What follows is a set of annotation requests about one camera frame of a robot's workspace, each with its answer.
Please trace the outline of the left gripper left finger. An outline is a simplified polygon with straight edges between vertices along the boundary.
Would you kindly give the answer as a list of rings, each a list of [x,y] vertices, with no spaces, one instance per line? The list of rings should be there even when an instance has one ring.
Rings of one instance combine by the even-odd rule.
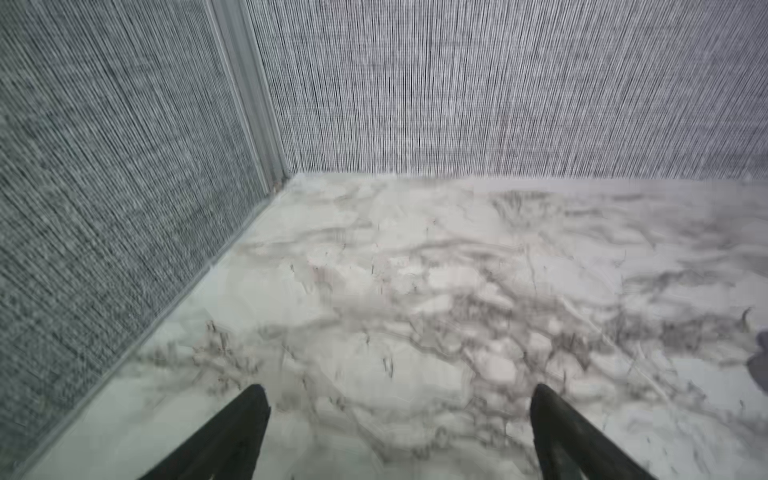
[[[270,415],[264,388],[248,386],[141,480],[252,479]]]

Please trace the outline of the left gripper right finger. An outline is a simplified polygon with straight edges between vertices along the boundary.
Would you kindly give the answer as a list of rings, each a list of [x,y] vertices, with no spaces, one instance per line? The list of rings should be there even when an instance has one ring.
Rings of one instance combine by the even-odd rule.
[[[652,477],[549,386],[536,385],[529,413],[544,479]]]

